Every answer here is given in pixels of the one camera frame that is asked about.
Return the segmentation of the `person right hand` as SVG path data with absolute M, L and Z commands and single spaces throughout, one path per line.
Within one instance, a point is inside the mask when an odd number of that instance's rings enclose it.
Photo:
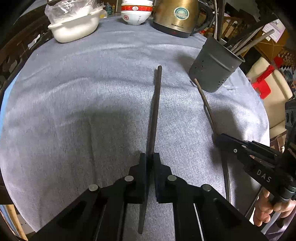
M 270 215 L 273 211 L 281 213 L 280 218 L 286 218 L 295 208 L 295 200 L 290 200 L 289 202 L 278 202 L 273 205 L 269 202 L 269 196 L 270 192 L 263 188 L 259 198 L 255 202 L 253 222 L 256 226 L 268 223 L 271 219 Z

